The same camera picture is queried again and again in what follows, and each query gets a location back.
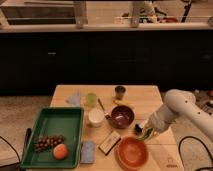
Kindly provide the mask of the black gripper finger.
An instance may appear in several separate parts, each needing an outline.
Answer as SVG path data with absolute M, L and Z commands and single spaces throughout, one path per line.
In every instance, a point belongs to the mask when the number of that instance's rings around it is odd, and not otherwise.
M 143 127 L 140 124 L 136 124 L 134 130 L 136 134 L 141 134 Z

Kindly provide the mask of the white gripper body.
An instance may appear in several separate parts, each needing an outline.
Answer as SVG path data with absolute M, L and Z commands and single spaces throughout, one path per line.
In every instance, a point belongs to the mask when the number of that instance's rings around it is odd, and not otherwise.
M 147 125 L 149 128 L 153 128 L 156 132 L 163 133 L 176 118 L 177 115 L 172 110 L 166 105 L 162 105 L 158 110 L 151 114 L 148 118 Z

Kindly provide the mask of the light gripper finger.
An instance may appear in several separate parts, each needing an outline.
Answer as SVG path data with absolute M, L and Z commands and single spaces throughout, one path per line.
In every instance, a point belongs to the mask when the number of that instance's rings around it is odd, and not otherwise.
M 146 138 L 151 138 L 157 135 L 157 131 L 154 128 L 149 128 L 146 132 L 145 132 L 145 137 Z

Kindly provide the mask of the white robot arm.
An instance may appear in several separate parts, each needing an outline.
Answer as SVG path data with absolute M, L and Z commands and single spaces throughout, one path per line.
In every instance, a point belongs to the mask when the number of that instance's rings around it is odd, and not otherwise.
M 135 125 L 135 132 L 142 140 L 150 139 L 168 130 L 180 115 L 188 118 L 213 142 L 213 116 L 196 105 L 193 93 L 171 89 L 164 95 L 163 104 L 145 121 Z

